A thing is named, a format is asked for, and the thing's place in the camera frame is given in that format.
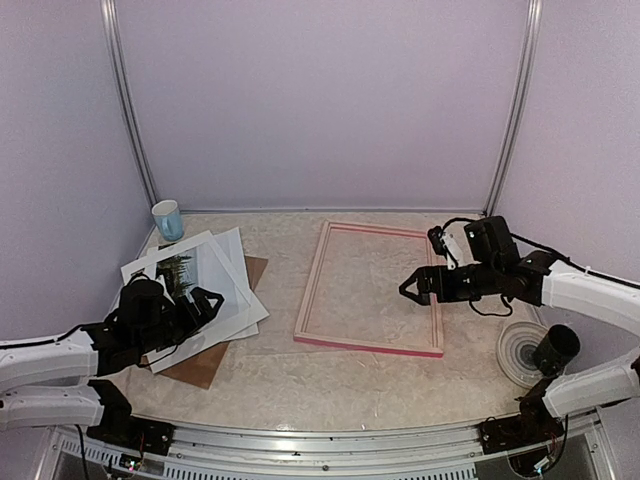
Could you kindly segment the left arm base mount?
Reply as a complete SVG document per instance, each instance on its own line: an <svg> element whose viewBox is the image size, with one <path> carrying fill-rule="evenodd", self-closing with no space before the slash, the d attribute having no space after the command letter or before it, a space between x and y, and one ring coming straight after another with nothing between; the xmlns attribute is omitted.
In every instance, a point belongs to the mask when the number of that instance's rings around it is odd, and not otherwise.
<svg viewBox="0 0 640 480"><path fill-rule="evenodd" d="M140 454L168 454L175 431L173 424L134 416L129 401L108 380L91 380L88 386L98 394L103 407L99 423L86 430L90 438Z"/></svg>

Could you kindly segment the landscape photo print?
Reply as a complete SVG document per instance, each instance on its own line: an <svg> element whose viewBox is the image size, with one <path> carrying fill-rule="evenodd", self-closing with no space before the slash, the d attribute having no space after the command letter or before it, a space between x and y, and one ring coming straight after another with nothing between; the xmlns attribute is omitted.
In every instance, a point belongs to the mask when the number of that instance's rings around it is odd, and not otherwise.
<svg viewBox="0 0 640 480"><path fill-rule="evenodd" d="M165 248L151 248L141 258L121 268L123 281L127 283L136 274L165 285L167 294L176 299L192 298L195 287L211 289L219 283L223 267L211 246L205 242L187 248L177 244Z"/></svg>

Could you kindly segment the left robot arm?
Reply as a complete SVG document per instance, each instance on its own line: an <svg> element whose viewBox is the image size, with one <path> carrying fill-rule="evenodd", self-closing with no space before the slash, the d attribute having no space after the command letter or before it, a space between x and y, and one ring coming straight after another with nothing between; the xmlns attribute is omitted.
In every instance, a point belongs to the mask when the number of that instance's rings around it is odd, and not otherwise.
<svg viewBox="0 0 640 480"><path fill-rule="evenodd" d="M152 352L175 351L212 322L224 302L202 287L171 298L160 282L140 276L121 289L117 308L101 322L58 337L2 343L2 430L77 425L101 441L144 444L162 427L133 416L109 375L144 367Z"/></svg>

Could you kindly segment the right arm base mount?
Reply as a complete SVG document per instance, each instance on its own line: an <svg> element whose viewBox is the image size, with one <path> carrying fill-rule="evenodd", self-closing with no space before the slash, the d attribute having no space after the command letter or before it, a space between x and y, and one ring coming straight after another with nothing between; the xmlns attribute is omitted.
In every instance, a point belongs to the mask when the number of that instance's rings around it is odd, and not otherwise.
<svg viewBox="0 0 640 480"><path fill-rule="evenodd" d="M485 455L551 441L562 437L565 430L564 422L549 413L541 397L525 397L517 414L489 417L478 425Z"/></svg>

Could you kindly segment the white mat board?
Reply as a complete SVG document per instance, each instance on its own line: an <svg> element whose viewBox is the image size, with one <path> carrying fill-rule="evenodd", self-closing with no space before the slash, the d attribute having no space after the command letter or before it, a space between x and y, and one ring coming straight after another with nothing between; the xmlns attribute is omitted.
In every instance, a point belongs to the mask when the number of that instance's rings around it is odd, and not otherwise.
<svg viewBox="0 0 640 480"><path fill-rule="evenodd" d="M157 374L248 329L269 316L269 312L250 289L238 289L230 282L206 289L224 296L217 317L179 347L169 347L148 356L150 369Z"/></svg>

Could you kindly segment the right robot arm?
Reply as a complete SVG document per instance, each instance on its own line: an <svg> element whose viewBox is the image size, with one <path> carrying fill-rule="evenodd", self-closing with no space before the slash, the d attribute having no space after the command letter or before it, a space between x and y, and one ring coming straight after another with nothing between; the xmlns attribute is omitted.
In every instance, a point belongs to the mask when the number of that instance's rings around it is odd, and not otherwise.
<svg viewBox="0 0 640 480"><path fill-rule="evenodd" d="M534 251L506 268L495 260L450 269L417 268L399 286L399 293L419 305L435 297L440 303L478 301L501 295L534 306L573 311L603 321L632 335L639 334L639 286L618 278L605 279ZM577 374L561 375L534 395L532 404L513 419L511 433L523 444L546 432L551 417L619 403L639 396L639 349Z"/></svg>

